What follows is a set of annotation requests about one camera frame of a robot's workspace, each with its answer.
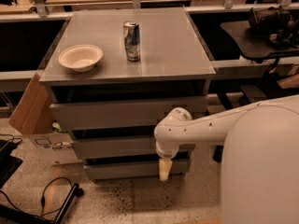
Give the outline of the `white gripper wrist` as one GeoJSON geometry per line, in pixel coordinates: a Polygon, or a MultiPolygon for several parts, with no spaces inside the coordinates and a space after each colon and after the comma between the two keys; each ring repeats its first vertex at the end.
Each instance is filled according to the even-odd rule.
{"type": "Polygon", "coordinates": [[[174,142],[156,142],[156,152],[159,159],[159,177],[161,181],[167,181],[172,168],[172,161],[178,154],[179,143],[174,142]]]}

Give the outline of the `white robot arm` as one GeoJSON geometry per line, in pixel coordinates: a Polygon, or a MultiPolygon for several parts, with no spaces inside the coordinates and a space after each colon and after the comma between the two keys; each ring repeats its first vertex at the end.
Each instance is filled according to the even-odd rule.
{"type": "Polygon", "coordinates": [[[177,107],[154,137],[162,181],[181,145],[223,145],[221,224],[299,224],[299,95],[200,119],[177,107]]]}

